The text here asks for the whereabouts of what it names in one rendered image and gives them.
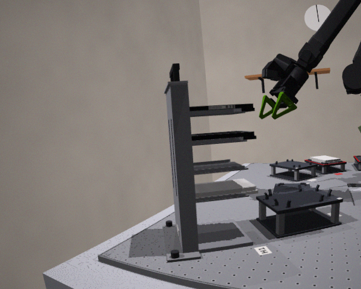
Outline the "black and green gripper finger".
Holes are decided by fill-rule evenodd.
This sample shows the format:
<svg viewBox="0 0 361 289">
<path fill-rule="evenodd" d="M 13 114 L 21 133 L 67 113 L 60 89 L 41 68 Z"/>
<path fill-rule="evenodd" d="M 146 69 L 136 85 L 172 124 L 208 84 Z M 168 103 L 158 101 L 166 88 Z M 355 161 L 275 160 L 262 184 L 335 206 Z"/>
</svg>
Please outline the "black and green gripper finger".
<svg viewBox="0 0 361 289">
<path fill-rule="evenodd" d="M 288 109 L 286 109 L 285 111 L 282 111 L 279 114 L 276 114 L 282 101 L 288 106 Z M 272 113 L 272 118 L 277 119 L 277 118 L 283 116 L 284 114 L 287 114 L 295 109 L 297 109 L 297 106 L 290 100 L 290 98 L 288 98 L 288 96 L 284 92 L 280 92 L 279 96 L 277 98 L 277 102 L 274 107 L 273 113 Z"/>
<path fill-rule="evenodd" d="M 263 115 L 266 102 L 272 107 L 272 110 L 270 110 L 269 112 Z M 274 107 L 275 107 L 275 103 L 267 95 L 264 95 L 262 99 L 262 106 L 261 106 L 261 111 L 259 113 L 259 117 L 261 119 L 264 119 L 265 117 L 269 116 L 270 114 L 273 113 Z"/>
</svg>

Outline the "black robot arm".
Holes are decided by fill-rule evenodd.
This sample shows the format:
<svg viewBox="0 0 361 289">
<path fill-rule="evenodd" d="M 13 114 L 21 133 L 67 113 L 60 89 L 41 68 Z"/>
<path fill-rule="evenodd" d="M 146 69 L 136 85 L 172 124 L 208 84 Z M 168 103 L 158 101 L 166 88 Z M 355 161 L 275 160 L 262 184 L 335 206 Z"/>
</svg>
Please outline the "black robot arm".
<svg viewBox="0 0 361 289">
<path fill-rule="evenodd" d="M 273 89 L 286 87 L 292 92 L 298 83 L 302 87 L 309 78 L 308 72 L 317 67 L 360 3 L 361 0 L 339 0 L 319 30 L 301 48 L 298 60 L 277 54 L 276 58 L 262 69 L 262 78 L 278 81 Z M 344 69 L 342 79 L 348 95 L 361 93 L 361 42 L 353 63 Z"/>
</svg>

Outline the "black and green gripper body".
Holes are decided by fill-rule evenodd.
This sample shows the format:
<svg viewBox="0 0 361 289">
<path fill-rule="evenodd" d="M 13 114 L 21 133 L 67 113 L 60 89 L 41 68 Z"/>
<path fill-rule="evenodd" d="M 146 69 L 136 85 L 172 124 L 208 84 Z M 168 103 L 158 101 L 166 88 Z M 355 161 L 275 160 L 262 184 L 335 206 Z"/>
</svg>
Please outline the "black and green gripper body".
<svg viewBox="0 0 361 289">
<path fill-rule="evenodd" d="M 276 88 L 276 89 L 271 89 L 270 94 L 272 96 L 275 96 L 276 98 L 278 98 L 279 93 L 280 92 L 284 92 L 288 98 L 290 98 L 290 100 L 297 104 L 298 99 L 295 97 L 295 95 L 298 93 L 298 91 L 301 89 L 301 86 L 299 86 L 299 83 L 294 87 L 294 89 L 292 90 L 292 92 L 290 92 L 286 87 L 280 87 L 280 88 Z M 287 108 L 287 105 L 282 101 L 279 108 Z"/>
</svg>

